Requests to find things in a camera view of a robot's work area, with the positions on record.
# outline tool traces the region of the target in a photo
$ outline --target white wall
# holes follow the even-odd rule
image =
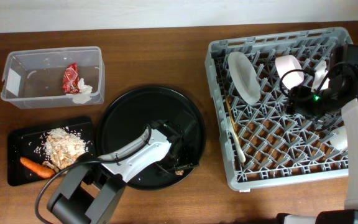
[[[358,20],[358,0],[0,0],[0,32]]]

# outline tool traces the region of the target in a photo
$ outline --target orange carrot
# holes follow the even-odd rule
[[[55,171],[41,166],[40,164],[37,164],[33,161],[31,161],[30,159],[21,157],[20,158],[20,162],[23,164],[23,166],[29,168],[32,172],[35,172],[38,176],[42,177],[42,178],[51,178],[53,177],[53,175],[55,175]]]

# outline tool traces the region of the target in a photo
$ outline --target black plate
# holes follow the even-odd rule
[[[162,86],[147,86],[132,90],[107,108],[98,128],[96,148],[98,154],[114,152],[138,138],[150,121],[166,119],[173,121],[183,110],[191,114],[197,122],[195,138],[191,142],[200,160],[205,147],[205,126],[200,111],[193,102],[181,93]],[[129,186],[141,190],[157,190],[183,180],[193,169],[180,175],[157,175],[155,164],[146,167],[129,181]]]
[[[95,155],[93,125],[91,118],[87,116],[12,131],[7,138],[7,182],[9,185],[18,186],[44,180],[24,167],[20,163],[20,157],[26,157],[33,162],[42,164],[45,161],[45,155],[43,152],[35,153],[35,148],[40,147],[41,143],[45,141],[47,132],[55,128],[65,127],[68,127],[68,132],[80,132],[81,139],[88,147],[88,152]]]

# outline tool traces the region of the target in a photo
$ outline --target dish rack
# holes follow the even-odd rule
[[[231,189],[247,192],[347,176],[347,151],[337,150],[329,143],[333,137],[331,130],[342,126],[342,119],[325,131],[314,133],[312,121],[300,114],[285,114],[287,97],[280,92],[275,68],[275,58],[289,54],[300,61],[302,69],[315,68],[323,60],[329,65],[333,49],[344,44],[352,44],[352,40],[342,27],[218,40],[209,44],[205,68]],[[244,53],[257,72],[261,98],[255,105],[248,105],[234,87],[227,64],[231,52]],[[311,77],[305,78],[305,83],[310,85]],[[244,166],[237,158],[227,128],[226,100],[247,159]]]

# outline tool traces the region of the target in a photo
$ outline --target red snack package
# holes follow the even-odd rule
[[[71,64],[67,66],[65,75],[63,77],[63,89],[65,93],[79,93],[80,89],[78,89],[78,81],[80,80],[80,76],[78,75],[78,66],[77,63]]]

